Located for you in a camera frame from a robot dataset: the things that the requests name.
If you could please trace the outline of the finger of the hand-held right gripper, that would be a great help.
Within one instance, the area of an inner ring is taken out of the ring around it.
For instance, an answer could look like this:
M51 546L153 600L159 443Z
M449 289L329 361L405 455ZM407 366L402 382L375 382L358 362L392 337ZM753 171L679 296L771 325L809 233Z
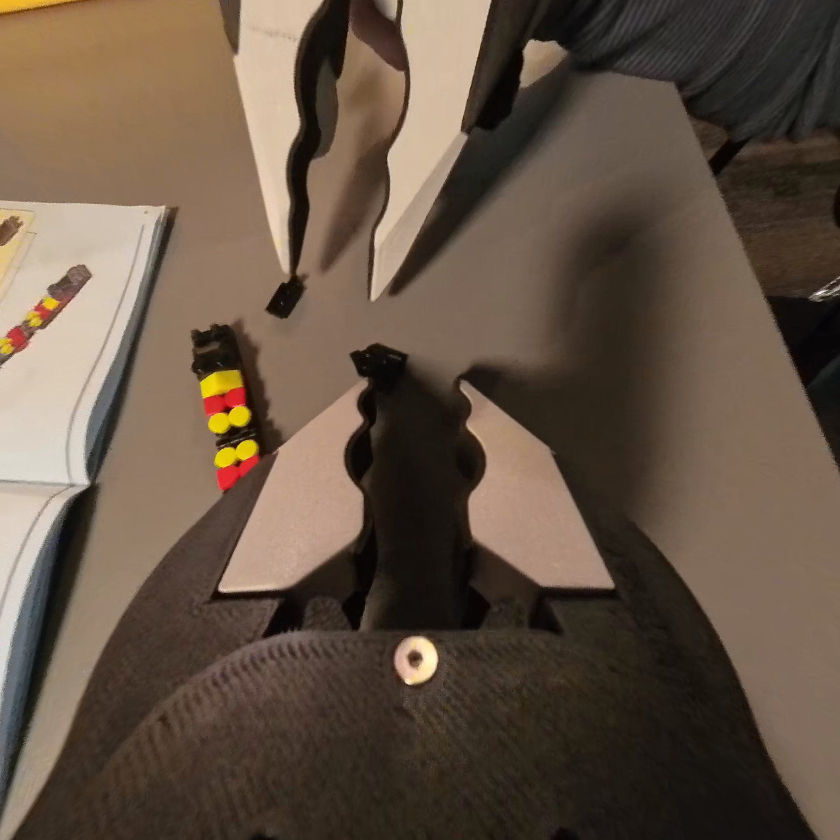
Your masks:
M383 213L372 239L369 299L392 284L463 150L469 92L491 1L375 2L397 24L406 96L386 156Z
M269 231L280 266L295 275L310 202L309 165L322 141L324 71L340 77L347 1L235 3L235 73Z

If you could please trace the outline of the lego instruction booklet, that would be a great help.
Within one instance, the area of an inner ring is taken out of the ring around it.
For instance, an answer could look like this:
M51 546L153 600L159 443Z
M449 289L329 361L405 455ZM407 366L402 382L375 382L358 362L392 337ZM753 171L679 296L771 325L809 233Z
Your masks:
M2 203L3 801L60 534L98 473L171 220L165 206Z

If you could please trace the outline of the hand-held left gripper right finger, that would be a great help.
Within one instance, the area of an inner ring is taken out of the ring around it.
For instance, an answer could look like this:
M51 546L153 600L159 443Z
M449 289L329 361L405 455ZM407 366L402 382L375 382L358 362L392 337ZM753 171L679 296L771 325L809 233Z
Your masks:
M612 592L552 449L466 380L468 442L476 446L466 519L469 581L478 592Z

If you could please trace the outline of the black red yellow lego assembly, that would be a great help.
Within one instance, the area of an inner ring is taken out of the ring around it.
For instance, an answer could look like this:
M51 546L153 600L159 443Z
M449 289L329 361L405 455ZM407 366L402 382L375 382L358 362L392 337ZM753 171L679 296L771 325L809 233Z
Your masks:
M192 330L190 338L192 372L215 442L217 487L225 494L263 456L258 418L234 328L215 323L205 330Z

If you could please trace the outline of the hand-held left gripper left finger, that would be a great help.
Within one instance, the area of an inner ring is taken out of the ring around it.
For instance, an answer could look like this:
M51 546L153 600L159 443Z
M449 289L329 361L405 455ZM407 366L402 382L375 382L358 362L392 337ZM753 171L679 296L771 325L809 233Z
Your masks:
M220 594L360 594L375 559L363 479L372 381L358 381L276 452L217 586Z

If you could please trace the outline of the small black lego piece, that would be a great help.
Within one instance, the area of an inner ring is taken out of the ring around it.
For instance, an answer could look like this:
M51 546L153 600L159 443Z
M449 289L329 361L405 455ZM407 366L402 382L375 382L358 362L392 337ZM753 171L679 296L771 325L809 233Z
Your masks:
M278 320L287 320L306 291L306 276L290 275L273 292L265 312Z
M408 354L382 343L372 343L350 352L350 360L357 375L380 393L393 392L403 376Z

